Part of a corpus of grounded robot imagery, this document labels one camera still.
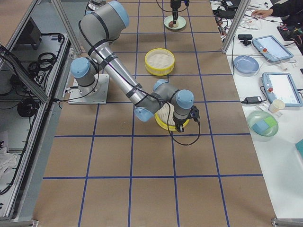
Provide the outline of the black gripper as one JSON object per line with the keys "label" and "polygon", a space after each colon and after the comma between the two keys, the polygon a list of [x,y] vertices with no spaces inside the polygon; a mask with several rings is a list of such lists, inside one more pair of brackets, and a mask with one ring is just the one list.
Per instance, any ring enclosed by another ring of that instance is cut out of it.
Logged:
{"label": "black gripper", "polygon": [[183,122],[175,123],[175,129],[177,132],[184,132]]}
{"label": "black gripper", "polygon": [[178,21],[178,14],[173,14],[173,23],[176,24]]}

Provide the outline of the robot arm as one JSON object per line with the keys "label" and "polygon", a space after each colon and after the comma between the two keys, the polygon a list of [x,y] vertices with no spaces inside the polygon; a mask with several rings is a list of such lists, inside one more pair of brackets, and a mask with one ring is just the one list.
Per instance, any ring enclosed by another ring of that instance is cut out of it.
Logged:
{"label": "robot arm", "polygon": [[110,1],[86,14],[78,22],[80,42],[93,60],[93,65],[104,69],[134,104],[134,112],[139,120],[150,120],[166,103],[170,103],[174,106],[172,118],[175,128],[178,132],[183,132],[186,120],[199,122],[199,111],[194,106],[193,93],[177,89],[164,79],[156,82],[151,94],[146,93],[110,49],[110,42],[118,39],[128,24],[129,17],[124,7],[117,1]]}
{"label": "robot arm", "polygon": [[178,9],[181,7],[181,1],[180,0],[171,0],[170,7],[172,9],[173,25],[176,25],[177,21],[178,21]]}

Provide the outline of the person hand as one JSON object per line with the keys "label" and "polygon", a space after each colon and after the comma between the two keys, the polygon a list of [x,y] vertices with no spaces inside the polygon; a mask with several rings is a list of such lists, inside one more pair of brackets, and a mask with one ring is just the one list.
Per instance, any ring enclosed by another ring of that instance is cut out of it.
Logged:
{"label": "person hand", "polygon": [[251,16],[253,16],[253,17],[260,16],[260,17],[266,18],[268,16],[271,16],[272,13],[273,13],[272,9],[267,9],[267,10],[259,9],[259,10],[253,11]]}

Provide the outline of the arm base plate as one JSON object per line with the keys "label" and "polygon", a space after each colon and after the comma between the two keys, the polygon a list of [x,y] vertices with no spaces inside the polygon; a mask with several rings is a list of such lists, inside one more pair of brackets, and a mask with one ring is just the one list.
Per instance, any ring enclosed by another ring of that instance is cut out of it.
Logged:
{"label": "arm base plate", "polygon": [[88,87],[78,85],[76,79],[73,81],[73,88],[70,92],[68,103],[71,105],[105,105],[110,76],[108,74],[95,74],[95,81]]}

